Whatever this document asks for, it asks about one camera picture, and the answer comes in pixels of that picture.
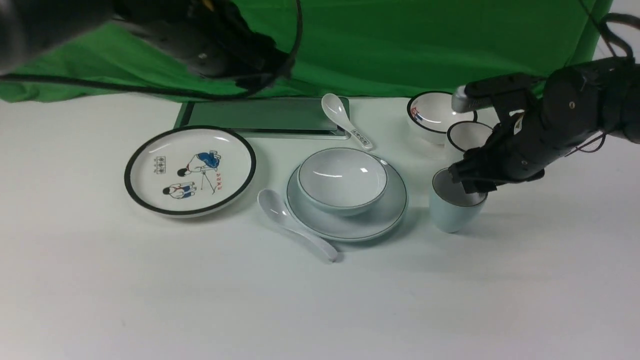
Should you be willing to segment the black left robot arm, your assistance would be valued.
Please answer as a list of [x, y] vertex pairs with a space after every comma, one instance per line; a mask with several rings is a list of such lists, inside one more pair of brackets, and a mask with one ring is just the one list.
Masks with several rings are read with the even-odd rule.
[[252, 30], [231, 0], [3, 0], [1, 73], [106, 23], [206, 79], [286, 76], [296, 56]]

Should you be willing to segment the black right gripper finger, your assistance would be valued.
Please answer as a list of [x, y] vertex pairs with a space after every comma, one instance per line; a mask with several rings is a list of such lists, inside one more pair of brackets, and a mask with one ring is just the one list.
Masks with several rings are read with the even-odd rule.
[[466, 194], [486, 194], [496, 191], [500, 182], [494, 169], [487, 162], [461, 160], [448, 167], [453, 183], [459, 183]]

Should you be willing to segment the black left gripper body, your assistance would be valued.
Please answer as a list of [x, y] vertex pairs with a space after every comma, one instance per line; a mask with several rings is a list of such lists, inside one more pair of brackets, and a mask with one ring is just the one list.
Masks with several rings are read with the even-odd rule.
[[118, 25], [208, 79], [262, 78], [289, 57], [230, 0], [119, 0]]

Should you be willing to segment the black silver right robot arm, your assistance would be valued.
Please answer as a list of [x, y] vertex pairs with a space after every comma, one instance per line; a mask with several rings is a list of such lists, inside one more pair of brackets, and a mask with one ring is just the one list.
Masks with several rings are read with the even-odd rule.
[[512, 73], [462, 85], [452, 109], [492, 108], [499, 122], [448, 172], [466, 193], [488, 193], [541, 179], [596, 133], [638, 144], [639, 90], [639, 65], [626, 57], [574, 64], [546, 78]]

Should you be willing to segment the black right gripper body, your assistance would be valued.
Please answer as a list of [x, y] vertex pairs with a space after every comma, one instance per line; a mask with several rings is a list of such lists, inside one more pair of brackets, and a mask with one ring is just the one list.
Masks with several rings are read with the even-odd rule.
[[608, 86], [608, 66], [578, 64], [558, 69], [546, 78], [541, 98], [528, 106], [494, 108], [499, 124], [480, 148], [462, 160], [491, 166], [499, 183], [532, 182], [551, 163], [564, 157], [595, 133], [608, 132], [602, 106]]

